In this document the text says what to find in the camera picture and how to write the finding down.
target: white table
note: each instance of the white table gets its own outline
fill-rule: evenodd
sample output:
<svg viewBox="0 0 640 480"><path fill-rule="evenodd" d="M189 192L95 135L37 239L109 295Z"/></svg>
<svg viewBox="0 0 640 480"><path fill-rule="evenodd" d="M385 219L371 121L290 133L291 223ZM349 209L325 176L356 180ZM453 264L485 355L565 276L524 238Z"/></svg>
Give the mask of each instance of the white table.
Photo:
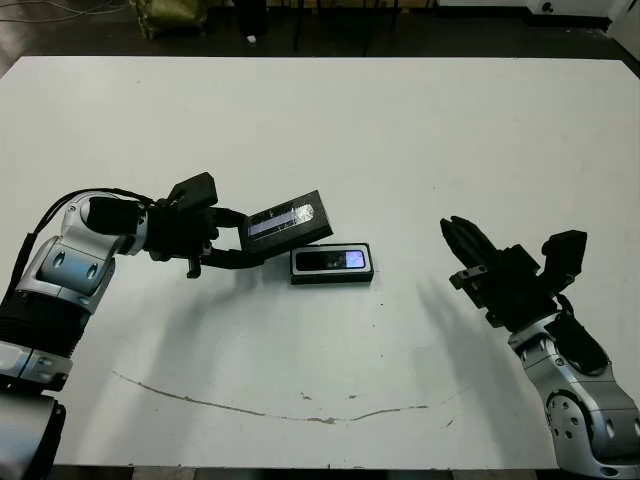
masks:
<svg viewBox="0 0 640 480"><path fill-rule="evenodd" d="M201 171L246 213L318 188L330 240L370 242L377 268L292 287L286 256L199 280L120 258L58 395L56 461L553 467L507 332L448 283L438 221L540 262L549 235L587 231L568 295L640 400L639 132L640 83L612 61L23 58L0 80L0 278L61 194L159 197Z"/></svg>

